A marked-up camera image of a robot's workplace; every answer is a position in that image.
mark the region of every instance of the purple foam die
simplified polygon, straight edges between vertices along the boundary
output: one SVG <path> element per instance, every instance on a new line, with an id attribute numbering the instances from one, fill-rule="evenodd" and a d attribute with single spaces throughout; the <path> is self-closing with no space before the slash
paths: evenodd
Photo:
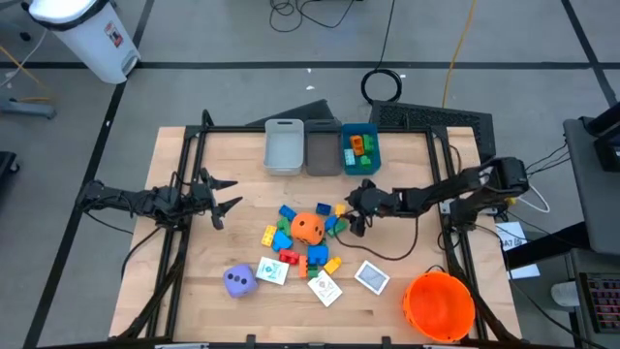
<path id="1" fill-rule="evenodd" d="M 231 297 L 239 298 L 254 292 L 259 284 L 250 266 L 238 265 L 224 271 L 224 286 Z"/>

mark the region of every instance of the yellow toy block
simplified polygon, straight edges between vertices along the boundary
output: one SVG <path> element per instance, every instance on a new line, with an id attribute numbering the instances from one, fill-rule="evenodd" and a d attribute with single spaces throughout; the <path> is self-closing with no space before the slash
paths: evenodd
<path id="1" fill-rule="evenodd" d="M 340 268 L 341 264 L 342 260 L 340 259 L 340 257 L 334 257 L 330 259 L 326 265 L 323 266 L 323 269 L 327 271 L 330 275 L 332 275 L 338 268 Z"/>
<path id="2" fill-rule="evenodd" d="M 345 212 L 345 209 L 347 207 L 342 204 L 336 205 L 336 217 L 340 217 Z"/>
<path id="3" fill-rule="evenodd" d="M 267 247 L 271 247 L 271 243 L 273 243 L 273 236 L 275 235 L 276 228 L 274 226 L 267 226 L 264 229 L 263 239 L 261 239 L 261 243 Z"/>

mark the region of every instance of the red toy block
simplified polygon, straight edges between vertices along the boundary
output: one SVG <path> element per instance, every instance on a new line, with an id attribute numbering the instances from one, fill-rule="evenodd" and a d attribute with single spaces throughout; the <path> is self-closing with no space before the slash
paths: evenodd
<path id="1" fill-rule="evenodd" d="M 291 250 L 280 250 L 280 262 L 296 265 L 299 262 L 299 254 Z"/>

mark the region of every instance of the white trash can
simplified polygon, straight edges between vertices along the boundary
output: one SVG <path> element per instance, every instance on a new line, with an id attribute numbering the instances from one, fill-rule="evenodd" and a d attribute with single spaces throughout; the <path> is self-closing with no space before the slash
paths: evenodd
<path id="1" fill-rule="evenodd" d="M 28 11 L 104 82 L 126 81 L 140 59 L 108 0 L 35 0 Z"/>

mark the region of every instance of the trash can label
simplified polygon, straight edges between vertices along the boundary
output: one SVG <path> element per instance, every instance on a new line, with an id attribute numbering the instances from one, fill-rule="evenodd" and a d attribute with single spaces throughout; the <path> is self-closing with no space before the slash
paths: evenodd
<path id="1" fill-rule="evenodd" d="M 123 37 L 120 35 L 116 26 L 111 21 L 106 25 L 106 35 L 112 40 L 114 45 L 118 48 L 123 43 Z"/>

